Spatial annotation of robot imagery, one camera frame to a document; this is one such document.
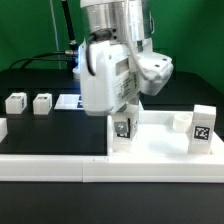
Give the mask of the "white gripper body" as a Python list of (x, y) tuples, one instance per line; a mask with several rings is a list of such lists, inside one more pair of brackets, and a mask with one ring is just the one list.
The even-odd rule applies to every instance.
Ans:
[(130, 71), (123, 44), (83, 43), (79, 61), (82, 105), (89, 116), (112, 115), (140, 91), (139, 76)]

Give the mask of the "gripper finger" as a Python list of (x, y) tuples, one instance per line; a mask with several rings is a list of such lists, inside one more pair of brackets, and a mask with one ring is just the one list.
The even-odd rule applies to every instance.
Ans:
[(114, 123), (115, 133), (120, 137), (128, 137), (130, 133), (129, 121), (119, 121)]

